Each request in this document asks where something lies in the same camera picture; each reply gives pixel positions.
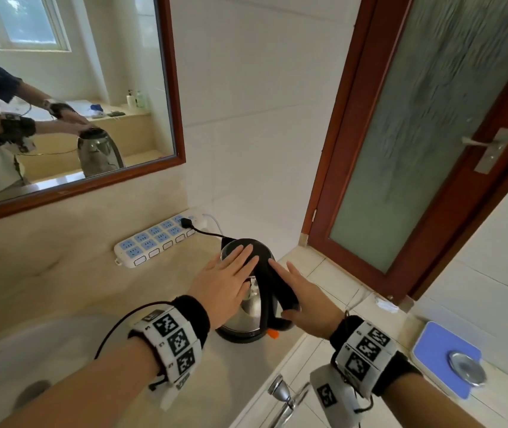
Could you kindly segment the person's right hand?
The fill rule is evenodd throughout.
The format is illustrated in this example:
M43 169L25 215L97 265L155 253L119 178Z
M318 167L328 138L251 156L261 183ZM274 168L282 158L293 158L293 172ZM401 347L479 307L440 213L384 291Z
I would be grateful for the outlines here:
M286 268L273 259L269 259L269 264L286 282ZM345 317L344 310L337 307L318 285L314 284L309 290L292 291L303 312L302 322L292 323L311 336L330 339Z

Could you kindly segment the person's left hand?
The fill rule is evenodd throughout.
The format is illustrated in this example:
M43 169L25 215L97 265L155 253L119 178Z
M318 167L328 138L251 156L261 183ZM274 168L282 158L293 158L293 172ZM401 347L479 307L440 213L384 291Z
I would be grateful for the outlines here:
M201 271L193 279L187 295L196 299L207 313L210 331L214 331L226 323L240 307L237 305L237 293L241 284L248 279L248 277L233 277L232 276L232 261L237 257L240 251L243 250L238 245L234 250L227 255L221 267L221 273L218 276L205 276L201 275ZM254 256L254 268L259 261L258 256Z

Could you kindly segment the steel electric kettle black lid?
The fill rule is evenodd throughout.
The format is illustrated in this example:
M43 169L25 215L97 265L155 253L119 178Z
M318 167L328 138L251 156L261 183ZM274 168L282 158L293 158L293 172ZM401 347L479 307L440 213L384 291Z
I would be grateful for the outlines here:
M236 314L222 326L234 331L255 331L257 329L274 329L288 331L293 323L278 316L278 308L298 309L298 299L290 286L280 278L270 266L268 259L273 259L270 249L263 243L240 238L231 242L221 241L221 259L227 257L238 245L253 245L253 254L259 257L256 267L248 280L250 292L244 298Z

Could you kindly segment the person's right forearm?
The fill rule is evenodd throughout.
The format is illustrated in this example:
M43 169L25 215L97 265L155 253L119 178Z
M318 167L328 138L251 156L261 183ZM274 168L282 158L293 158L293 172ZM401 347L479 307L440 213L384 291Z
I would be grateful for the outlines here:
M485 428L419 374L399 377L382 399L402 428Z

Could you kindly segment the person's left forearm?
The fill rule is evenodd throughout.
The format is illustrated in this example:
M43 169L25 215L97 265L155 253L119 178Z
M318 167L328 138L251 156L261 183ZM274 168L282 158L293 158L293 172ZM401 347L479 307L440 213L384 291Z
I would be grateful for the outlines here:
M0 428L112 428L162 371L150 346L130 338L0 423Z

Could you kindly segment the black kettle base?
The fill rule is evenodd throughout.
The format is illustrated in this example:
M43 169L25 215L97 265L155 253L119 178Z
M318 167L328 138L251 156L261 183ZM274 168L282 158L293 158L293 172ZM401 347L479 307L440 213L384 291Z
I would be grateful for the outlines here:
M274 329L257 329L255 331L234 331L225 326L215 330L215 332L224 340L233 344L250 344L269 336L273 339L279 338L279 332Z

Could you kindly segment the white blue power strip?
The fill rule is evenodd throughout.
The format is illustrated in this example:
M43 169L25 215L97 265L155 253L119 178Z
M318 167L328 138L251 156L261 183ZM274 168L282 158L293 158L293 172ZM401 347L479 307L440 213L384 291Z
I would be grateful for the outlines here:
M199 230L206 230L208 222L204 214L199 208L188 209L119 241L113 248L115 264L126 268L138 267L192 237L196 231L183 228L183 218L190 219Z

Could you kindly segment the left wristband with marker tags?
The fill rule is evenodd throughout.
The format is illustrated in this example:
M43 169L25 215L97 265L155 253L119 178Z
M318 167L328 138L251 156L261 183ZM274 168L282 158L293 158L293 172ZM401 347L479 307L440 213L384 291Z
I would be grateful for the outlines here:
M190 295L161 302L134 324L128 338L140 338L160 369L148 389L159 407L168 410L201 361L210 332L207 312Z

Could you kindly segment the wristband with marker tags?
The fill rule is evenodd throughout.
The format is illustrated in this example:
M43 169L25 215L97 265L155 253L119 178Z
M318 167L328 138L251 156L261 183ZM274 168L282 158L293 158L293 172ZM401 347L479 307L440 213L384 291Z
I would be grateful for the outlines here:
M345 318L330 342L335 348L330 362L310 374L330 428L360 428L375 396L406 374L421 375L396 341L368 321L351 330Z
M168 410L201 361L210 332L207 312L190 295L161 302L134 324L128 338L140 338L160 369L148 389L159 407Z

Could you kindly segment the right wristband with marker tags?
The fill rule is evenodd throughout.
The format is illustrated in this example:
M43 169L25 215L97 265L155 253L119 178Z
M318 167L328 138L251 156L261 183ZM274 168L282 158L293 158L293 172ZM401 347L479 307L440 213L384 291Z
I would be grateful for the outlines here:
M345 318L330 342L335 348L330 362L310 374L330 428L360 428L375 396L406 374L421 375L396 341L368 321L351 330Z

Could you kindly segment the blue bathroom scale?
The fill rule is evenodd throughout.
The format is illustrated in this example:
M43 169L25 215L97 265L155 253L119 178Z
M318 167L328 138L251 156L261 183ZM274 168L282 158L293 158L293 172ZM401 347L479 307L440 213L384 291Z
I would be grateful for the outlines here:
M424 326L410 359L427 378L453 400L467 400L487 383L479 348L434 321Z

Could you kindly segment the wooden door frosted glass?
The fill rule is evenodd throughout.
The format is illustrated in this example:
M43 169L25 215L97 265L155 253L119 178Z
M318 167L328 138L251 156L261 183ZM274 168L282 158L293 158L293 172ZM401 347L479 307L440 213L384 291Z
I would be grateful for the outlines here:
M400 303L508 172L474 167L508 128L508 0L361 0L309 245Z

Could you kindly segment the white sink basin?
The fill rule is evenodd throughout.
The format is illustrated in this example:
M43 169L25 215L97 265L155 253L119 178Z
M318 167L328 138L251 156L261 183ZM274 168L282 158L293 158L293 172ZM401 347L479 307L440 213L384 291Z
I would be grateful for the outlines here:
M90 363L118 320L61 318L0 339L0 422Z

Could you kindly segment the wood framed wall mirror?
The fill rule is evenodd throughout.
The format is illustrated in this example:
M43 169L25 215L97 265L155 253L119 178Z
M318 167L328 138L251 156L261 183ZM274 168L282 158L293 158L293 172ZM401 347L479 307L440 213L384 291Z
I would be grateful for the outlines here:
M186 163L171 0L0 0L0 219Z

